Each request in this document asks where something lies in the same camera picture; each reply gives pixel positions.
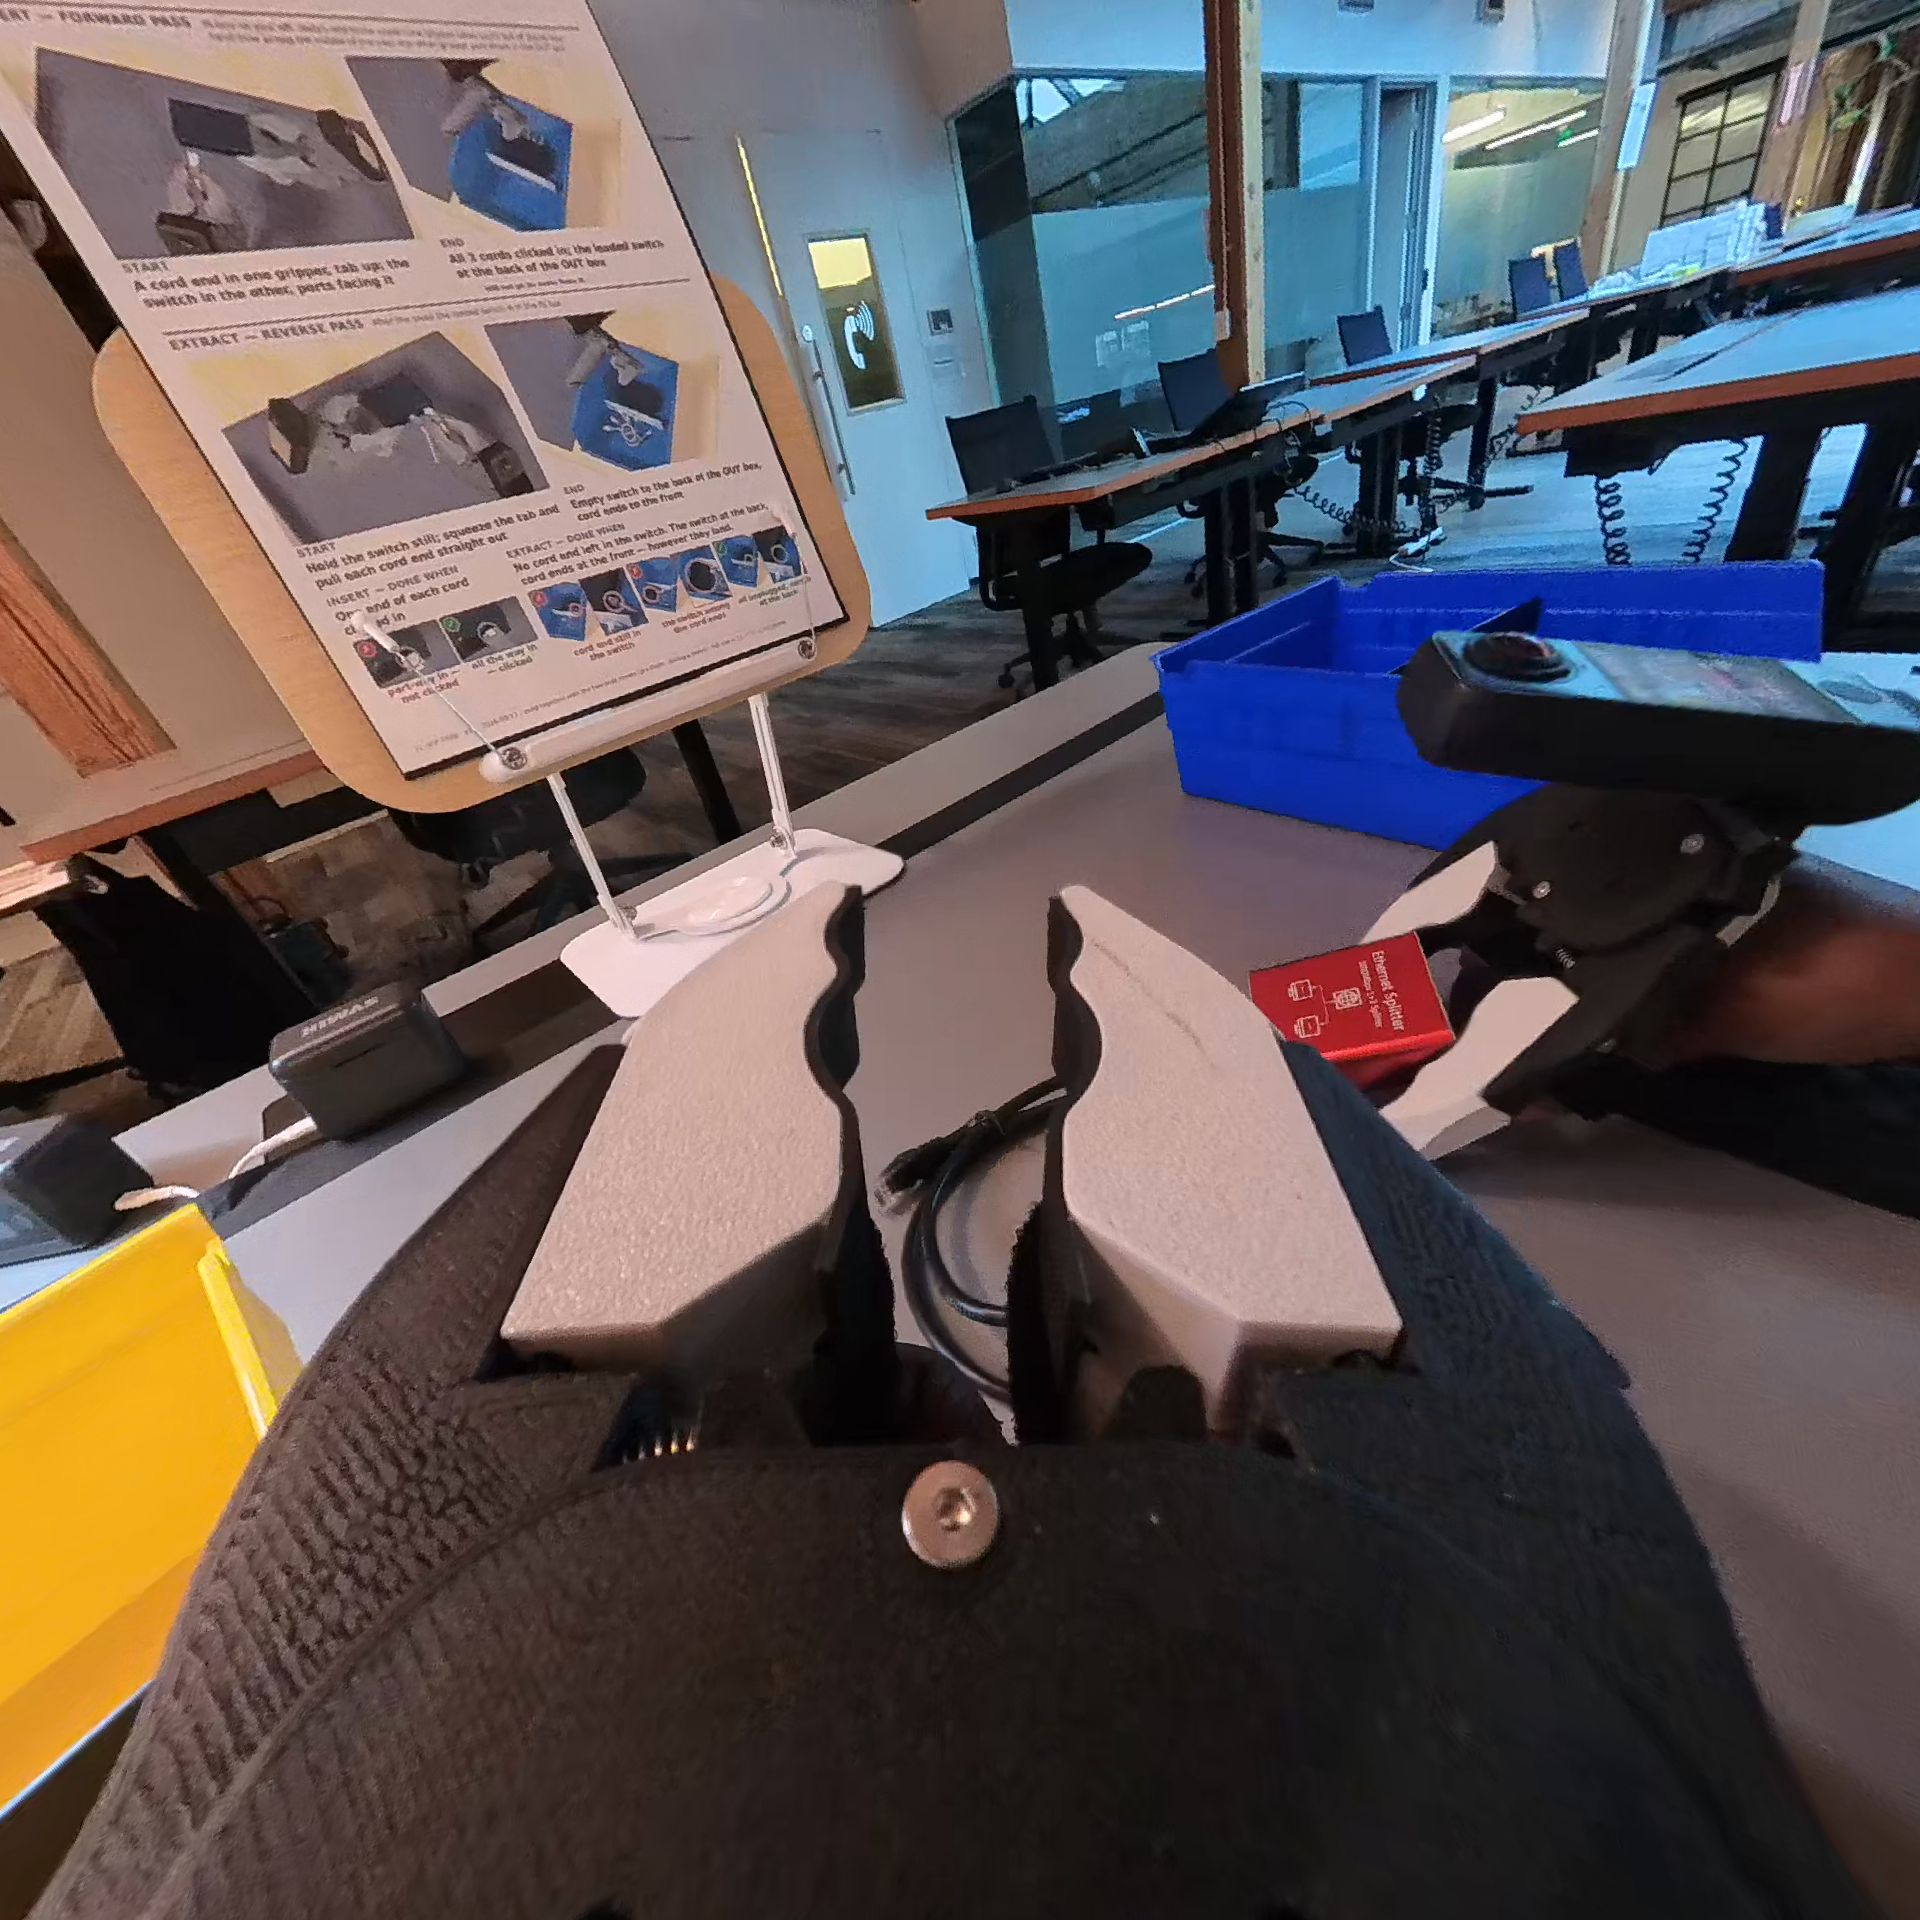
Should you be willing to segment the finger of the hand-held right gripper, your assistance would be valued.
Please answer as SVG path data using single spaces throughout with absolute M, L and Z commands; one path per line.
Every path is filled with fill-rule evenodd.
M 1457 1041 L 1381 1105 L 1381 1119 L 1428 1161 L 1501 1131 L 1509 1115 L 1492 1104 L 1488 1087 L 1576 1007 L 1577 996 L 1560 977 L 1498 981 Z
M 1366 927 L 1366 948 L 1413 944 L 1426 957 L 1460 945 L 1459 927 L 1501 876 L 1498 841 L 1488 838 L 1436 861 Z

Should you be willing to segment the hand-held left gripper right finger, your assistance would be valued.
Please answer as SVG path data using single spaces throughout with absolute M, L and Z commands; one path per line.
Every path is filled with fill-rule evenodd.
M 1272 1021 L 1096 888 L 1046 904 L 1061 1105 L 1041 1200 L 1041 1417 L 1101 1433 L 1157 1368 L 1202 1433 L 1258 1379 L 1392 1359 L 1401 1311 Z

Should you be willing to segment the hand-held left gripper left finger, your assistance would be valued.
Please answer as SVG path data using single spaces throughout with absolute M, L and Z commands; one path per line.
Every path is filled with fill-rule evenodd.
M 808 891 L 630 1024 L 506 1309 L 517 1355 L 745 1373 L 874 1331 L 862 907 L 852 884 Z

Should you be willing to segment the red ethernet splitter box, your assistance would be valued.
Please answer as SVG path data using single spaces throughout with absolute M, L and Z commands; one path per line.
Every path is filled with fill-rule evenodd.
M 1310 1047 L 1361 1091 L 1404 1085 L 1457 1041 L 1417 933 L 1262 967 L 1245 985 L 1282 1040 Z

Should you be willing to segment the blue storage bin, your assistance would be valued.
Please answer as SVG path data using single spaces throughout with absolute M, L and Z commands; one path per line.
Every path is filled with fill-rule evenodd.
M 1433 633 L 1540 601 L 1540 633 L 1669 652 L 1817 660 L 1816 560 L 1681 566 L 1387 568 L 1321 580 L 1160 652 L 1184 793 L 1444 848 L 1529 782 L 1421 758 L 1398 671 Z

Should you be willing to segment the yellow storage bin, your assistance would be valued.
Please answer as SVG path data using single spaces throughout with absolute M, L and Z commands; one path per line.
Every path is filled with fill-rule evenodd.
M 153 1679 L 299 1368 L 194 1205 L 4 1309 L 4 1805 Z

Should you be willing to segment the grey desk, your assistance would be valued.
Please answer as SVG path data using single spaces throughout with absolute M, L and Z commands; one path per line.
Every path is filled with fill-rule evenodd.
M 515 1359 L 617 1025 L 243 1205 L 304 1372 L 36 1916 L 1916 1916 L 1916 1223 L 1299 1077 L 1405 1358 L 1009 1446 Z

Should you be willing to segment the wooden office desk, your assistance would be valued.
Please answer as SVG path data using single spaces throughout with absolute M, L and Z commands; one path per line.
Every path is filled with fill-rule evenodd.
M 1716 440 L 1755 440 L 1729 561 L 1793 553 L 1821 437 L 1858 424 L 1862 444 L 1821 547 L 1829 648 L 1893 648 L 1861 627 L 1862 589 L 1898 539 L 1917 451 L 1917 291 L 1898 286 L 1782 315 L 1725 320 L 1518 419 L 1560 433 L 1569 475 L 1619 477 Z

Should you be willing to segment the person's right hand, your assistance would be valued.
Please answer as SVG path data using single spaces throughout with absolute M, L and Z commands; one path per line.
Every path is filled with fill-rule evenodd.
M 1689 1059 L 1886 1064 L 1917 1056 L 1917 894 L 1817 854 L 1712 977 Z

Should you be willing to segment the grey charger box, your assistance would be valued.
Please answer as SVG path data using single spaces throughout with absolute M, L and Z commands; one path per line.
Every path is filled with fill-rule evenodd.
M 76 1115 L 3 1127 L 3 1269 L 90 1256 L 153 1205 L 153 1182 L 106 1129 Z
M 454 1087 L 465 1044 L 419 987 L 345 998 L 273 1041 L 267 1071 L 320 1140 L 352 1140 Z

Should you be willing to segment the black office chair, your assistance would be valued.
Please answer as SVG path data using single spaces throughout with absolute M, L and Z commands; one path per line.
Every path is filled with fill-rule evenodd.
M 1050 477 L 1052 444 L 1033 396 L 952 415 L 947 429 L 966 495 L 1012 494 Z M 972 525 L 980 605 L 1019 612 L 1025 624 L 1025 653 L 1001 670 L 1000 683 L 1016 687 L 1025 664 L 1033 689 L 1052 687 L 1062 655 L 1070 664 L 1097 664 L 1105 659 L 1093 639 L 1097 605 L 1147 571 L 1152 547 L 1107 535 L 1075 543 L 1067 508 L 992 515 Z

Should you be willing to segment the instruction board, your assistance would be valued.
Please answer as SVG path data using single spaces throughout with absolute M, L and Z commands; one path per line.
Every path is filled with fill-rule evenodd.
M 307 745 L 465 809 L 852 655 L 776 333 L 590 4 L 4 4 L 109 433 Z

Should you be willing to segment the wooden post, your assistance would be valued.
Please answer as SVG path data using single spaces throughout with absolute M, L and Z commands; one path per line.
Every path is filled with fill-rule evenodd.
M 1265 72 L 1260 1 L 1204 1 L 1208 260 L 1214 345 L 1234 388 L 1265 376 Z

